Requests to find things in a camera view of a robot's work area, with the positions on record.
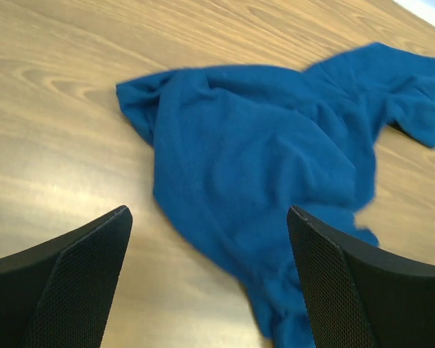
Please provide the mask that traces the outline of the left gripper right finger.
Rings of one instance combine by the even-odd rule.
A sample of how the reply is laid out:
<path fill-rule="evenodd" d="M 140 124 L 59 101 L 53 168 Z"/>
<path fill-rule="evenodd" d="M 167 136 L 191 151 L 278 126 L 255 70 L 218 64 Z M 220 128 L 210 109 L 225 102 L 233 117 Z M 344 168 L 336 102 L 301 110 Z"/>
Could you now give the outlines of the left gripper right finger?
<path fill-rule="evenodd" d="M 341 232 L 299 207 L 291 247 L 317 347 L 435 347 L 435 265 Z"/>

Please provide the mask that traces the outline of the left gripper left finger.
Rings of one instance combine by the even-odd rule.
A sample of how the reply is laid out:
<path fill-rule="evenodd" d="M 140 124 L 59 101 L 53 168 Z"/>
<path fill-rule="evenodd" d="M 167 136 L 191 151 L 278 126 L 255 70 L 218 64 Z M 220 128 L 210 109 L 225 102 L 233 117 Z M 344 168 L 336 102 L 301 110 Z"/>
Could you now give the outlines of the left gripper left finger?
<path fill-rule="evenodd" d="M 120 206 L 0 258 L 0 347 L 100 347 L 132 225 Z"/>

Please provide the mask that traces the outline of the blue t shirt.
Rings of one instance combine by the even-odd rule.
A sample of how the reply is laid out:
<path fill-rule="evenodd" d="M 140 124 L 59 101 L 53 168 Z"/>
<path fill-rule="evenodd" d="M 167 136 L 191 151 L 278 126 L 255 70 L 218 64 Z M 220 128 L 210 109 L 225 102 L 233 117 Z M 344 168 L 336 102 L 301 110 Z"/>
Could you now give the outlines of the blue t shirt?
<path fill-rule="evenodd" d="M 116 87 L 154 150 L 153 195 L 174 228 L 246 288 L 276 347 L 314 344 L 289 241 L 293 205 L 370 244 L 374 145 L 397 124 L 435 147 L 435 57 L 372 43 L 303 71 L 183 68 Z"/>

